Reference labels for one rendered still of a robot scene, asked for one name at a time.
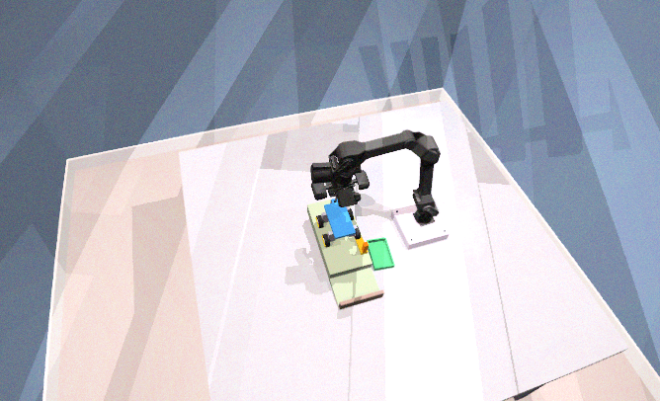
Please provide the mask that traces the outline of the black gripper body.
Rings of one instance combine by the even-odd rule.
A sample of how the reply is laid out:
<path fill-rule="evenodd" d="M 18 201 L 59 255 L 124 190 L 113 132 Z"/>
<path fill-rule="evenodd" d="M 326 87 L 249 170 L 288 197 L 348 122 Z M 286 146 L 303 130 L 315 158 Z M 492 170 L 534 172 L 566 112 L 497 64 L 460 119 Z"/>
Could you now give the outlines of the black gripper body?
<path fill-rule="evenodd" d="M 314 198 L 317 201 L 324 200 L 324 199 L 327 198 L 327 191 L 326 190 L 328 190 L 329 195 L 334 195 L 334 190 L 336 188 L 341 188 L 341 187 L 347 188 L 350 185 L 353 185 L 353 187 L 355 187 L 356 183 L 358 183 L 359 190 L 365 190 L 365 189 L 369 188 L 370 181 L 369 181 L 369 178 L 368 178 L 368 175 L 367 175 L 366 171 L 362 170 L 362 173 L 355 173 L 354 175 L 355 175 L 356 179 L 351 180 L 347 184 L 339 183 L 335 179 L 335 176 L 334 176 L 333 182 L 325 183 L 326 186 L 324 185 L 324 183 L 317 183 L 317 184 L 312 184 L 311 183 L 311 189 L 313 191 Z"/>

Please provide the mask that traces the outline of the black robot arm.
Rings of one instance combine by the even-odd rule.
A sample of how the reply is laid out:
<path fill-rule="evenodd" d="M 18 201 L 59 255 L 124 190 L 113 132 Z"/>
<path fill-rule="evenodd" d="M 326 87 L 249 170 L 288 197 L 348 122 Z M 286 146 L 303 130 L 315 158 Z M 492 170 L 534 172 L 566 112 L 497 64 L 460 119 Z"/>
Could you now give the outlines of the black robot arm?
<path fill-rule="evenodd" d="M 434 165 L 439 161 L 441 151 L 431 134 L 421 131 L 404 129 L 403 131 L 385 137 L 360 142 L 344 141 L 338 144 L 328 157 L 329 162 L 312 163 L 310 175 L 312 184 L 329 183 L 335 179 L 341 184 L 349 183 L 355 173 L 362 173 L 361 165 L 369 158 L 408 149 L 420 157 L 419 188 L 413 190 L 413 200 L 417 210 L 414 218 L 421 227 L 435 222 L 433 216 L 439 211 L 432 197 L 432 182 Z M 338 161 L 337 161 L 338 158 Z M 338 163 L 339 162 L 339 163 Z M 353 191 L 353 185 L 347 188 L 336 188 L 340 207 L 358 204 L 360 193 Z"/>

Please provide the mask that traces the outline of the green tray floor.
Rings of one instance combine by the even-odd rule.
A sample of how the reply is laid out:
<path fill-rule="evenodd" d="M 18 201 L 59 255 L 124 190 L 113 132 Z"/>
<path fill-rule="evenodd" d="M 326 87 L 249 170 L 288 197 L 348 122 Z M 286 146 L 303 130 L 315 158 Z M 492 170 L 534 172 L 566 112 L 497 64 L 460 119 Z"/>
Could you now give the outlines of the green tray floor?
<path fill-rule="evenodd" d="M 385 241 L 369 243 L 375 267 L 392 265 Z"/>

